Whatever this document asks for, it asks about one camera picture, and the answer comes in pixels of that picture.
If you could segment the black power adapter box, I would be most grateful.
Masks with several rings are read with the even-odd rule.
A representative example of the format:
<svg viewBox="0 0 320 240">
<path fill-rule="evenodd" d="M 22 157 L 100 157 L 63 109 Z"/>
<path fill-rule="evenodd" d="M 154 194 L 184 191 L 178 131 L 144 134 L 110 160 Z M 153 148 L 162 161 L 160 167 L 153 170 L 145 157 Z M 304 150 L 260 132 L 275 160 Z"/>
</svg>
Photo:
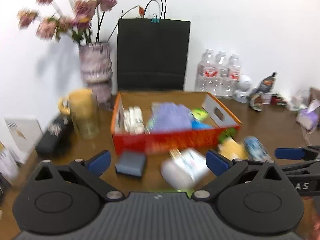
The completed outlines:
<svg viewBox="0 0 320 240">
<path fill-rule="evenodd" d="M 69 116 L 58 115 L 47 127 L 35 146 L 35 151 L 41 159 L 56 159 L 65 155 L 70 146 L 70 136 L 74 127 Z"/>
</svg>

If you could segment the dark red small box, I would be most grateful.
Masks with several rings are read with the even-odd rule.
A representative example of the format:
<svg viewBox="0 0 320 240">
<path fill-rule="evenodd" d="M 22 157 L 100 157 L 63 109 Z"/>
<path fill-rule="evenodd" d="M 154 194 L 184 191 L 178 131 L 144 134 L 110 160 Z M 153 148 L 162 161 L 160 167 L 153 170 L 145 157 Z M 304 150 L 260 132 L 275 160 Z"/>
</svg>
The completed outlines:
<svg viewBox="0 0 320 240">
<path fill-rule="evenodd" d="M 281 107 L 287 106 L 287 101 L 279 94 L 272 94 L 271 104 Z"/>
</svg>

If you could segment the blue white tube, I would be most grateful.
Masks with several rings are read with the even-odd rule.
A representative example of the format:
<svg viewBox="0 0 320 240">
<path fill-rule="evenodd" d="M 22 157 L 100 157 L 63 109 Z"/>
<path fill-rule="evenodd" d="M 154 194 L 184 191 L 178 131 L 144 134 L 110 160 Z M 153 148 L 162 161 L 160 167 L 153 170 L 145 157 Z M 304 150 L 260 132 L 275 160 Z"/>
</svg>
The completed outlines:
<svg viewBox="0 0 320 240">
<path fill-rule="evenodd" d="M 214 127 L 204 124 L 202 122 L 199 122 L 199 120 L 193 120 L 191 122 L 191 126 L 193 130 L 204 130 L 204 129 L 214 129 Z"/>
</svg>

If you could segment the yellow plush toy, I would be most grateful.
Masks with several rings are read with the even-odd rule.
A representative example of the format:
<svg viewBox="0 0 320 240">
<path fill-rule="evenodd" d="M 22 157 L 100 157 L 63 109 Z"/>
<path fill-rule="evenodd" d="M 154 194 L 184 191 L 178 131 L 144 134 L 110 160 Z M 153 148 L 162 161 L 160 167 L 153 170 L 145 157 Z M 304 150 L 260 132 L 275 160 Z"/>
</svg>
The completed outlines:
<svg viewBox="0 0 320 240">
<path fill-rule="evenodd" d="M 243 144 L 237 143 L 234 139 L 228 137 L 218 145 L 218 152 L 229 160 L 248 159 L 247 152 Z"/>
</svg>

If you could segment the black paper bag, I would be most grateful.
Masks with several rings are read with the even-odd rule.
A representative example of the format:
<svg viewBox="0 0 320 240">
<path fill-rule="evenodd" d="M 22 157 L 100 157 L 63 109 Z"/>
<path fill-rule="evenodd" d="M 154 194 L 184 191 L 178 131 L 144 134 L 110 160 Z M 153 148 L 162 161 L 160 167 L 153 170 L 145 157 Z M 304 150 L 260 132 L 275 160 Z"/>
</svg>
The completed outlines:
<svg viewBox="0 0 320 240">
<path fill-rule="evenodd" d="M 118 21 L 118 90 L 183 90 L 191 22 L 167 19 L 167 0 L 160 1 L 159 23 Z"/>
</svg>

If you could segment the clear glass cup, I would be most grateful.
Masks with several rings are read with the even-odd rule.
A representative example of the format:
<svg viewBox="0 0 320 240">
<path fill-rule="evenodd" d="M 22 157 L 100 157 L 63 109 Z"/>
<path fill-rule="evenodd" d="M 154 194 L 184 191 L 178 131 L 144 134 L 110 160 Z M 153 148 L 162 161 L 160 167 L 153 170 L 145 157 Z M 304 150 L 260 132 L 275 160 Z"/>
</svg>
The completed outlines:
<svg viewBox="0 0 320 240">
<path fill-rule="evenodd" d="M 98 103 L 92 92 L 72 95 L 69 109 L 74 128 L 81 137 L 92 139 L 99 133 Z"/>
</svg>

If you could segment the white cotton swab container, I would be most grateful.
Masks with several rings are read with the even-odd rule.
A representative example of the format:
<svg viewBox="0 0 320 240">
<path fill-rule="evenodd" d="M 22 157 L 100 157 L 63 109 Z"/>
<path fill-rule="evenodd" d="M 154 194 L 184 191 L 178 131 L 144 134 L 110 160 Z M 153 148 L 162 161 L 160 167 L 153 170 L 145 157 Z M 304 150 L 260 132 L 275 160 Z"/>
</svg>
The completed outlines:
<svg viewBox="0 0 320 240">
<path fill-rule="evenodd" d="M 163 179 L 176 190 L 188 190 L 209 172 L 205 157 L 193 148 L 169 150 L 170 158 L 161 165 Z"/>
</svg>

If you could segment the teal binder clip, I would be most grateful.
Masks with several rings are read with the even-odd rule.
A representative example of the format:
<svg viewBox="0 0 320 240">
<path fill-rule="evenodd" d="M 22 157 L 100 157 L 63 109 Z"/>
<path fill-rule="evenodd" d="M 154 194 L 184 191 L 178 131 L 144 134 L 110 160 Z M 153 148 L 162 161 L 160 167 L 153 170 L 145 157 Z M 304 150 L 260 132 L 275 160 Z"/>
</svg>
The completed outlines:
<svg viewBox="0 0 320 240">
<path fill-rule="evenodd" d="M 159 18 L 157 14 L 153 15 L 153 18 L 151 19 L 151 23 L 159 23 Z"/>
</svg>

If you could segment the dried pink flowers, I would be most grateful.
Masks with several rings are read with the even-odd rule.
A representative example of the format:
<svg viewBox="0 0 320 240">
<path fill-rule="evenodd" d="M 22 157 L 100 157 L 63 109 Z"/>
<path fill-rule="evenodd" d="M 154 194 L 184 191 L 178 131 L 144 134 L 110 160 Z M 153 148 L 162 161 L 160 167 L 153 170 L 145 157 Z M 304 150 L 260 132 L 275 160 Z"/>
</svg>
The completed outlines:
<svg viewBox="0 0 320 240">
<path fill-rule="evenodd" d="M 42 40 L 59 40 L 68 35 L 77 43 L 100 41 L 105 14 L 117 3 L 140 0 L 17 0 L 20 31 L 31 27 Z"/>
</svg>

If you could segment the white robot figurine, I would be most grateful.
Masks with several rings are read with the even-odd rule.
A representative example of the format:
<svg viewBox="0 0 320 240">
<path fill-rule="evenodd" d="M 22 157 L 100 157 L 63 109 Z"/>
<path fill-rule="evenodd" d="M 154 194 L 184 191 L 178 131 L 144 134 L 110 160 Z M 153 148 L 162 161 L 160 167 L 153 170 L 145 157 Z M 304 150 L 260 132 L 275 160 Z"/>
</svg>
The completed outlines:
<svg viewBox="0 0 320 240">
<path fill-rule="evenodd" d="M 246 103 L 251 89 L 252 79 L 248 75 L 241 74 L 234 91 L 234 100 L 240 103 Z"/>
</svg>

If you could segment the dark blue charger block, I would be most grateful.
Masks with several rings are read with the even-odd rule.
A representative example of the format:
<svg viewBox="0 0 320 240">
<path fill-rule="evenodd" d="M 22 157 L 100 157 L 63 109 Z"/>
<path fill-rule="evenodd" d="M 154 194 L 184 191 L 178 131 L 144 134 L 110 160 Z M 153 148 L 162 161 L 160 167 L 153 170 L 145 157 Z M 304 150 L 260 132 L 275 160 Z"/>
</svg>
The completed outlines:
<svg viewBox="0 0 320 240">
<path fill-rule="evenodd" d="M 116 162 L 116 172 L 141 178 L 144 173 L 146 160 L 147 157 L 144 153 L 124 151 Z"/>
</svg>

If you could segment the middle water bottle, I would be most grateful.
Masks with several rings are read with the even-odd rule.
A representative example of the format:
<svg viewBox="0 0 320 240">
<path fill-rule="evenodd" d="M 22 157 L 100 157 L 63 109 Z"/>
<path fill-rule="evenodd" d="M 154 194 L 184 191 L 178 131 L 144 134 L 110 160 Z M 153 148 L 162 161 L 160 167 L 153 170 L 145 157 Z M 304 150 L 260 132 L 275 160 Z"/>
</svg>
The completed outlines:
<svg viewBox="0 0 320 240">
<path fill-rule="evenodd" d="M 228 74 L 228 68 L 225 66 L 226 53 L 219 51 L 214 59 L 215 75 L 213 78 L 212 92 L 215 96 L 221 95 L 223 82 Z"/>
</svg>

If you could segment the right water bottle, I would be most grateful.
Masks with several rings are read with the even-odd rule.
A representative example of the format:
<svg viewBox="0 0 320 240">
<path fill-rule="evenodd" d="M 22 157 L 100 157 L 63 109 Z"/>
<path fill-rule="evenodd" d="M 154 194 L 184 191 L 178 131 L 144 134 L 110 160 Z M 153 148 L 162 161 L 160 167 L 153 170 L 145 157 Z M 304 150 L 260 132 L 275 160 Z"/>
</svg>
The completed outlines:
<svg viewBox="0 0 320 240">
<path fill-rule="evenodd" d="M 241 66 L 239 55 L 232 54 L 229 58 L 228 64 L 228 76 L 227 76 L 227 87 L 225 91 L 225 97 L 230 98 L 233 96 L 235 85 L 239 79 Z"/>
</svg>

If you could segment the left water bottle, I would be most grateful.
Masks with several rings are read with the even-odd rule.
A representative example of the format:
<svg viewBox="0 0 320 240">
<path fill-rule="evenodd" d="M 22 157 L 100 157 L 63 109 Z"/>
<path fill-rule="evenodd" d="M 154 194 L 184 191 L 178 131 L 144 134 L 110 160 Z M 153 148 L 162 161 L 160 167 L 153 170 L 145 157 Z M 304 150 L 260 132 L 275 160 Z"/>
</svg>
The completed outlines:
<svg viewBox="0 0 320 240">
<path fill-rule="evenodd" d="M 216 73 L 214 52 L 211 49 L 206 49 L 197 67 L 195 90 L 197 92 L 207 92 L 209 83 Z"/>
</svg>

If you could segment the small white food box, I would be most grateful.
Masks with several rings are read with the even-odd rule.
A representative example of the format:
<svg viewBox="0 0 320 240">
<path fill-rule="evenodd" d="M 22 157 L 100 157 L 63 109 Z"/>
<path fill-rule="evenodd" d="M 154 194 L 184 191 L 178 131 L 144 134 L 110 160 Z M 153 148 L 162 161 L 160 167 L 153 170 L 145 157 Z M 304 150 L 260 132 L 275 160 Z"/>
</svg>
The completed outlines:
<svg viewBox="0 0 320 240">
<path fill-rule="evenodd" d="M 269 105 L 271 103 L 271 100 L 272 100 L 272 93 L 270 93 L 270 92 L 263 93 L 262 94 L 262 99 L 263 99 L 263 104 L 264 105 Z"/>
</svg>

